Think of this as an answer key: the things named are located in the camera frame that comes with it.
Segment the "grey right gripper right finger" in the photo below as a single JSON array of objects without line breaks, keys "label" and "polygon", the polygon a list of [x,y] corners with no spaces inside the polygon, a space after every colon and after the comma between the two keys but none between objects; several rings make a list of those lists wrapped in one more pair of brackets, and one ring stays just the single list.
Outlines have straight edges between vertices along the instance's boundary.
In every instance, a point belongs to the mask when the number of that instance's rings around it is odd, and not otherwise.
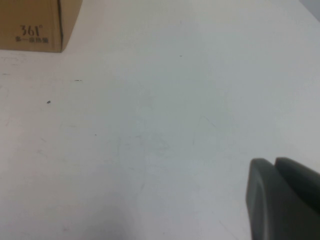
[{"label": "grey right gripper right finger", "polygon": [[275,167],[300,197],[320,196],[320,174],[287,157],[278,157]]}]

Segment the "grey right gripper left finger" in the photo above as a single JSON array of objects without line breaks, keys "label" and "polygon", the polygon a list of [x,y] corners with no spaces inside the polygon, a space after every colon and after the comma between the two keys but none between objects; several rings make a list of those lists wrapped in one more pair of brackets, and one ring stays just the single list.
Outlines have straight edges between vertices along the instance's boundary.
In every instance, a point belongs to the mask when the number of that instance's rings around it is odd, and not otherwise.
[{"label": "grey right gripper left finger", "polygon": [[320,238],[320,197],[300,197],[275,162],[251,160],[245,200],[253,240]]}]

